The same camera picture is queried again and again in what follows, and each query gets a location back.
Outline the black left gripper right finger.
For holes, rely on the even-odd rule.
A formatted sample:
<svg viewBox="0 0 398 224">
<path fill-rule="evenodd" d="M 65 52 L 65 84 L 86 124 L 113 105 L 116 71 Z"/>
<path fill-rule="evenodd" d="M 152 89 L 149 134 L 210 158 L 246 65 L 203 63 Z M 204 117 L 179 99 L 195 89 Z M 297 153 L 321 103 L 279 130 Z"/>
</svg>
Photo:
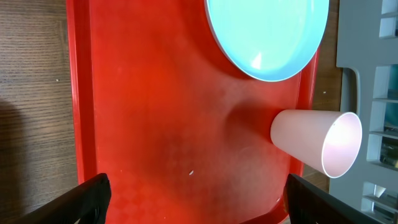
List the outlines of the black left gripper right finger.
<svg viewBox="0 0 398 224">
<path fill-rule="evenodd" d="M 289 174 L 287 177 L 284 207 L 291 223 L 378 223 L 296 174 Z"/>
</svg>

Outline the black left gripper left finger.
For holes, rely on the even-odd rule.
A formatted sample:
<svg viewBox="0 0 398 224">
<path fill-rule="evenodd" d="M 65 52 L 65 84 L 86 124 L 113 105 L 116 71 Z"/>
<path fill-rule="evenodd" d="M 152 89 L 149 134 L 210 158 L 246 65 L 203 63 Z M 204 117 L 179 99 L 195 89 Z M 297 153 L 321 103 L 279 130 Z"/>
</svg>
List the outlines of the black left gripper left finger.
<svg viewBox="0 0 398 224">
<path fill-rule="evenodd" d="M 100 173 L 15 222 L 104 224 L 110 200 L 111 187 L 108 176 Z"/>
</svg>

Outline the pink plastic cup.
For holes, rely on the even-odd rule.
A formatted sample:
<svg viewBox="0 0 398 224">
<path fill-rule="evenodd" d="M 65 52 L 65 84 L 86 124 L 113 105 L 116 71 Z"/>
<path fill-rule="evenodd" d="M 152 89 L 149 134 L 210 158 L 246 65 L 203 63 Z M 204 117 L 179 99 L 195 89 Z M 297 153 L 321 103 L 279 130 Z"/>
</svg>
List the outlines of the pink plastic cup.
<svg viewBox="0 0 398 224">
<path fill-rule="evenodd" d="M 270 135 L 276 147 L 336 179 L 354 164 L 363 129 L 353 112 L 283 110 L 274 118 Z"/>
</svg>

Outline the light blue plate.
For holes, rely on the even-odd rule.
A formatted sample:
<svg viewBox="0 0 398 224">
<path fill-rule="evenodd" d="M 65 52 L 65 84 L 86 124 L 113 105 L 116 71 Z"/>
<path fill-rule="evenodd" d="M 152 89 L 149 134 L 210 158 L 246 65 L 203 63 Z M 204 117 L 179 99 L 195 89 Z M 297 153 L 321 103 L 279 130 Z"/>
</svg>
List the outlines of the light blue plate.
<svg viewBox="0 0 398 224">
<path fill-rule="evenodd" d="M 220 50 L 242 72 L 264 82 L 298 74 L 323 38 L 328 0 L 205 0 Z"/>
</svg>

